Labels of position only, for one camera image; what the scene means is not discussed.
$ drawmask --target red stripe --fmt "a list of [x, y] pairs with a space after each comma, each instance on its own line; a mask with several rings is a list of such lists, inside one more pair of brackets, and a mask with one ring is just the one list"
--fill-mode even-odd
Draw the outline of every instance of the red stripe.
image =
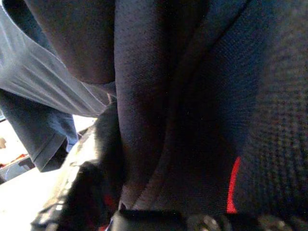
[[108, 228], [108, 225], [102, 226], [98, 229], [98, 231], [105, 231]]
[[116, 204], [111, 195], [104, 195], [104, 203], [109, 210], [116, 211]]
[[233, 203], [233, 193], [234, 193], [234, 188], [235, 188], [235, 182], [236, 182], [236, 174], [239, 170], [241, 160], [239, 157], [236, 158], [232, 173], [231, 173], [231, 178], [230, 178], [230, 184], [229, 184], [229, 191], [228, 191], [228, 199], [227, 199], [227, 213], [236, 213], [236, 208]]

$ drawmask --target dark navy fabric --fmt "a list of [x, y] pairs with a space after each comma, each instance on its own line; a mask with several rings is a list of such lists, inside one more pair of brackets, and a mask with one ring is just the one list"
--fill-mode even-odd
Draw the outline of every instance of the dark navy fabric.
[[115, 80], [114, 1], [32, 2], [36, 10], [44, 12], [43, 17], [36, 15], [38, 21], [50, 24], [43, 28], [44, 32], [61, 38], [52, 44], [74, 77], [97, 84]]
[[[90, 13], [86, 1], [26, 2], [69, 70], [84, 71], [70, 61], [91, 50], [74, 53], [77, 35], [62, 41], [57, 17], [70, 12], [68, 25], [87, 29], [87, 20], [71, 16], [82, 4]], [[304, 0], [115, 1], [109, 36], [127, 177], [121, 203], [223, 213], [240, 155], [239, 211], [306, 212], [299, 205], [308, 201], [307, 15]], [[74, 44], [63, 51], [67, 41]], [[113, 74], [104, 64], [87, 63], [104, 73], [102, 83]]]

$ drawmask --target gray t-shirt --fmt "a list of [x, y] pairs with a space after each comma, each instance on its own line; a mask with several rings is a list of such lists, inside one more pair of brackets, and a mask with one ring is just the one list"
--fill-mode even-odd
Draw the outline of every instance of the gray t-shirt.
[[71, 76], [26, 5], [4, 5], [2, 0], [0, 88], [81, 116], [98, 116], [108, 103], [107, 95], [97, 85]]

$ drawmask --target white surface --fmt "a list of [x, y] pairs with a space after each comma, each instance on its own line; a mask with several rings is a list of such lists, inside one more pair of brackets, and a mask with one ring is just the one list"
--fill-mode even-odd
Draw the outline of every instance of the white surface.
[[30, 231], [30, 222], [45, 204], [59, 171], [36, 168], [0, 185], [0, 229]]
[[76, 131], [82, 131], [94, 124], [96, 118], [73, 115]]
[[0, 163], [8, 164], [21, 154], [28, 153], [7, 120], [0, 122], [0, 138], [6, 141], [6, 148], [0, 149]]
[[4, 114], [2, 113], [2, 111], [0, 110], [0, 120], [5, 119]]

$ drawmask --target red object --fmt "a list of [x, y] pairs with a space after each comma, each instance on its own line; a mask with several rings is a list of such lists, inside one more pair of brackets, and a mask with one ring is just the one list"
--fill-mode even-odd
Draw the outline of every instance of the red object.
[[26, 154], [21, 154], [19, 157], [17, 157], [16, 159], [12, 160], [11, 162], [9, 162], [7, 164], [0, 163], [0, 168], [6, 167], [6, 166], [12, 164], [15, 161], [18, 161], [18, 160], [21, 160], [21, 159], [25, 158], [26, 156], [27, 156]]
[[237, 213], [236, 208], [233, 203], [233, 193], [234, 193], [234, 188], [235, 188], [236, 175], [239, 170], [240, 163], [241, 163], [241, 160], [239, 157], [237, 157], [234, 162], [231, 177], [230, 177], [228, 199], [227, 199], [227, 213]]
[[103, 227], [100, 227], [100, 228], [98, 229], [98, 231], [105, 231], [107, 228], [108, 228], [108, 225], [103, 226]]
[[116, 211], [116, 204], [110, 195], [104, 195], [105, 205], [109, 208], [109, 210]]

